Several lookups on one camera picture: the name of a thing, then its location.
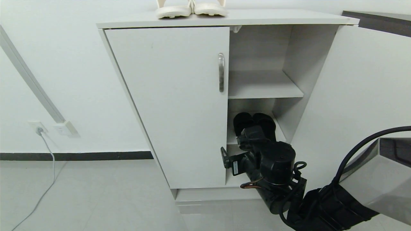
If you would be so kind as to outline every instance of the white slipper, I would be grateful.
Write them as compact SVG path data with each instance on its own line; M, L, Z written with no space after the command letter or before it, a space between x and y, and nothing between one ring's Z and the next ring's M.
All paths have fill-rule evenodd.
M177 16L190 16L193 13L193 0L188 0L187 6L165 7L166 0L157 0L158 9L155 11L157 18L174 18Z
M221 15L227 16L227 10L225 8L226 1L218 0L220 4L213 2L200 2L195 3L194 1L194 13L195 14L208 14L208 15Z

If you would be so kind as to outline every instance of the electrical outlet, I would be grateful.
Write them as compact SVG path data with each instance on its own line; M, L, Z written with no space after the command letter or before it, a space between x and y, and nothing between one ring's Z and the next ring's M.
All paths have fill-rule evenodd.
M74 128L74 126L72 125L70 121L55 124L53 127L62 136L72 136L72 135L77 134L76 129Z
M48 132L46 127L40 121L27 121L30 127L36 132L38 127L43 129L43 132Z

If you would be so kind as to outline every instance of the slipper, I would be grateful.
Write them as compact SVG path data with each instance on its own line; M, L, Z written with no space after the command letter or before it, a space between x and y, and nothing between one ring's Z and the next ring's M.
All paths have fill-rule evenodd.
M218 0L220 4L213 2L199 2L194 1L194 13L195 14L208 14L208 15L221 15L227 16L228 12L225 8L226 0Z
M165 7L166 0L157 0L158 9L155 11L157 18L174 18L178 16L188 17L193 13L194 0L188 0L187 6L169 6Z
M271 140L271 142L276 142L275 138L275 122L271 116L263 113L255 113L253 115L254 122L263 129L264 136Z
M255 123L253 117L249 113L241 112L234 117L233 125L236 136L239 136L245 128L252 127Z

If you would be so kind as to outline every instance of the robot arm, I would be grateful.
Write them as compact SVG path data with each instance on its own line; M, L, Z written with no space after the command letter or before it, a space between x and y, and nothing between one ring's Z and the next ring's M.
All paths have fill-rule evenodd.
M240 187L255 188L270 212L279 214L296 231L346 230L379 213L411 225L411 139L379 138L401 131L411 131L411 126L384 130L364 139L344 158L329 185L305 196L307 180L300 170L307 164L294 163L296 153L291 145L273 136L267 138L262 126L250 123L237 136L245 153L228 156L223 147L221 153L224 167L231 168L234 176L246 173L249 177L250 182Z

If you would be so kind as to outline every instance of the open cabinet door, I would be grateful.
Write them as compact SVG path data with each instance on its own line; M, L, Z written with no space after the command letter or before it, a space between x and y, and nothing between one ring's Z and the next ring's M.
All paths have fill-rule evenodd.
M340 26L291 143L296 160L308 163L309 189L330 183L365 137L405 125L411 125L411 38Z

